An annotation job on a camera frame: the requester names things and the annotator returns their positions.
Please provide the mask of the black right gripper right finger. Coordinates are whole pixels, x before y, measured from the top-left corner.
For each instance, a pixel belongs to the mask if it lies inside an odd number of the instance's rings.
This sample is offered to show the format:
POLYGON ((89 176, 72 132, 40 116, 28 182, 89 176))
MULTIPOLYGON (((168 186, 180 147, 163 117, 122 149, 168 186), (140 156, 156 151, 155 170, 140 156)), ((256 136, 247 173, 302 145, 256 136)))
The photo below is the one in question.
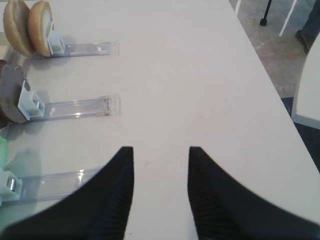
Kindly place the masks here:
POLYGON ((188 155, 187 193, 200 240, 318 240, 320 226, 243 186, 201 147, 188 155))

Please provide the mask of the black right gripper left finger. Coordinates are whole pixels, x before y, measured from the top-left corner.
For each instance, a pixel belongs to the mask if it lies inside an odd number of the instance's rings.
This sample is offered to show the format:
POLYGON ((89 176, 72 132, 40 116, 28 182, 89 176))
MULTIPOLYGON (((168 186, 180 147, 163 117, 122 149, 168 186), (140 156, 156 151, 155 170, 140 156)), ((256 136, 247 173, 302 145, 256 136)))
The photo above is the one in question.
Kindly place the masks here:
POLYGON ((77 191, 4 229, 2 240, 122 240, 134 192, 134 149, 123 146, 77 191))

